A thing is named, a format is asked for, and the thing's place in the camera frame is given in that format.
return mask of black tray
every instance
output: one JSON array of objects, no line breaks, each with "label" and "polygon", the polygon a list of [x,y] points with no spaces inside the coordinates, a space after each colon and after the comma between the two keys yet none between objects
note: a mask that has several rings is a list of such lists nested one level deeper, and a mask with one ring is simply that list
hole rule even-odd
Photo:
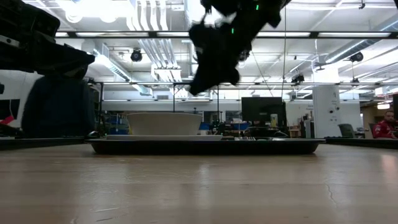
[{"label": "black tray", "polygon": [[354,138],[326,138],[327,144],[344,146],[375,147],[381,149],[398,149],[398,140],[394,139],[354,139]]},{"label": "black tray", "polygon": [[0,151],[27,149],[34,147],[66,146],[83,144],[84,138],[47,138],[47,139],[0,139]]},{"label": "black tray", "polygon": [[139,155],[248,155],[311,154],[322,139],[278,139],[266,141],[118,141],[87,140],[98,154]]}]

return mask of red object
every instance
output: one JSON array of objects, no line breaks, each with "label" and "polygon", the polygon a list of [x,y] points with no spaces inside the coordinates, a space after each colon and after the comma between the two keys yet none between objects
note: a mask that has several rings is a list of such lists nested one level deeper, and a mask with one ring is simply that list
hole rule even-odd
[{"label": "red object", "polygon": [[11,115],[9,117],[7,117],[6,119],[0,121],[0,124],[9,124],[14,120],[14,117]]},{"label": "red object", "polygon": [[373,127],[374,138],[393,138],[395,127],[387,121],[380,121]]}]

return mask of wooden table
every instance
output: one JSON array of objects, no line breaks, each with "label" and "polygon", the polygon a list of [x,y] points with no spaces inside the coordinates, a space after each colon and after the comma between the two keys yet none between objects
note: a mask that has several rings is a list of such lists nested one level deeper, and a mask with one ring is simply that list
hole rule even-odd
[{"label": "wooden table", "polygon": [[307,156],[99,156],[86,144],[0,151],[4,224],[395,224],[397,211],[397,151],[321,145]]}]

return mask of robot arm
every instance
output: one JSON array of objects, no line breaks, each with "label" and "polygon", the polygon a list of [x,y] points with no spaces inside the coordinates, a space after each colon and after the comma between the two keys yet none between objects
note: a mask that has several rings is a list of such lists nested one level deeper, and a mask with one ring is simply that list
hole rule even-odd
[{"label": "robot arm", "polygon": [[56,44],[60,21],[21,0],[0,0],[0,27],[0,70],[55,75],[95,60],[84,51]]}]

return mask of red shirt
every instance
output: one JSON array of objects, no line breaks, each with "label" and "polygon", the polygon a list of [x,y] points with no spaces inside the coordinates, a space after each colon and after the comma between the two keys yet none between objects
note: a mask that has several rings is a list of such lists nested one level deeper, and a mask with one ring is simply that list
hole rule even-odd
[{"label": "red shirt", "polygon": [[387,122],[380,121],[373,127],[374,138],[393,138],[395,127]]}]

